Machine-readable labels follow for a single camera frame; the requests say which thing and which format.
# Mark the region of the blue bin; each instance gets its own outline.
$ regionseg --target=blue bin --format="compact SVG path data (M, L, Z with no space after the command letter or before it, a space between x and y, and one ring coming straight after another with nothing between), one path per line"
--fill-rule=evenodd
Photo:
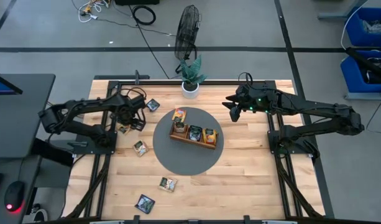
M381 20L381 8L361 8L346 26L351 43L360 47L381 47L381 34L370 34L364 30L362 20L367 22Z
M363 55L365 58L381 58L381 52L378 51L365 51L358 50L358 53ZM380 93L381 84L367 84L363 80L363 76L360 72L357 62L352 58L348 57L341 63L342 73L346 81L347 89L350 93Z

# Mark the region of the computer mouse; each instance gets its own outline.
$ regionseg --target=computer mouse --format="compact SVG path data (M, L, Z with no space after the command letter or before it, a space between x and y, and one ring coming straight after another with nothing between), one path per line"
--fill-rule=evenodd
M16 211L21 207L24 196L24 183L21 181L12 182L5 191L5 208L10 211Z

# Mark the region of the gray round mat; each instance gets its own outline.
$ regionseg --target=gray round mat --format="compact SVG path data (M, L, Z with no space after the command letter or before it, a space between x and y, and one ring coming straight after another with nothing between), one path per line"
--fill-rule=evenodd
M219 133L216 149L170 139L172 116L175 111L172 110L158 122L155 128L154 152L161 164L175 174L200 174L211 168L222 154L224 142L222 128L213 116L201 109L188 107L181 109L186 110L185 124L215 129Z

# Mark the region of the fan grille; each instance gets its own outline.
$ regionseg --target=fan grille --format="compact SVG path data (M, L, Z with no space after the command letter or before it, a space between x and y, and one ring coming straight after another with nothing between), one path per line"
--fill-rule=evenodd
M194 6L187 6L180 18L177 39L175 41L175 56L177 59L188 59L195 47L200 15Z

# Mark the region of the black box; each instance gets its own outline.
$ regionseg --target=black box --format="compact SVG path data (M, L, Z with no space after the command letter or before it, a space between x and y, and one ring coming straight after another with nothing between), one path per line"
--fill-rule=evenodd
M160 0L115 0L116 4L119 6L126 5L145 5L145 4L158 4Z

